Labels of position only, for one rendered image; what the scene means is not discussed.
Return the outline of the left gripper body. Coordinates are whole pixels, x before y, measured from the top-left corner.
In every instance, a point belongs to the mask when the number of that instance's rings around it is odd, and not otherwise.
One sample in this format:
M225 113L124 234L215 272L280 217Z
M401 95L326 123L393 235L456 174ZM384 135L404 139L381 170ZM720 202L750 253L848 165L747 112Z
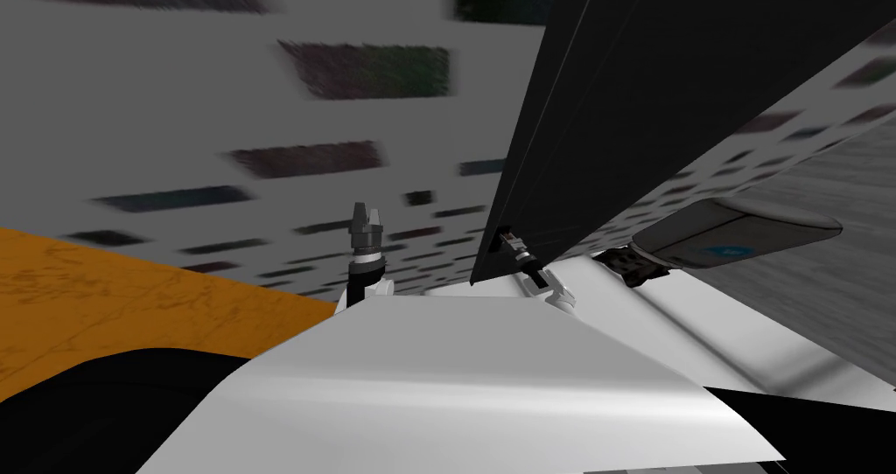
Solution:
M382 225L353 223L349 227L351 249L377 248L382 246Z

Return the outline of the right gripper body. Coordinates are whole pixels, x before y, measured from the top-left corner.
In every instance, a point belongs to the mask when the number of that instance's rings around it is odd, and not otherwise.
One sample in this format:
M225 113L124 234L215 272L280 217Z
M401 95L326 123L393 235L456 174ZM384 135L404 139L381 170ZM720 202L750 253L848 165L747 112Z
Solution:
M515 236L508 226L498 227L493 238L494 252L501 252L516 257L519 254L526 254L527 247L521 238Z

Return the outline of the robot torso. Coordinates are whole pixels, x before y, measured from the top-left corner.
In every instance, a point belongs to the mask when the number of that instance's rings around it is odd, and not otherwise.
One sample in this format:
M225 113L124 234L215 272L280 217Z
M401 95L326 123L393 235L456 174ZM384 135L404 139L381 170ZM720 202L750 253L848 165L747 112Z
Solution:
M227 376L137 474L579 474L778 459L705 388L543 301L373 296Z

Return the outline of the black door leaf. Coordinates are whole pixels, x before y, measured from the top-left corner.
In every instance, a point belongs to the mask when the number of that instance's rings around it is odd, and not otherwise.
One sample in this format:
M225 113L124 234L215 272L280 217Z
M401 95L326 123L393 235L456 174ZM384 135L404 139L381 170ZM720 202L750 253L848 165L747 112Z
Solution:
M896 115L896 0L554 0L470 274L627 244Z

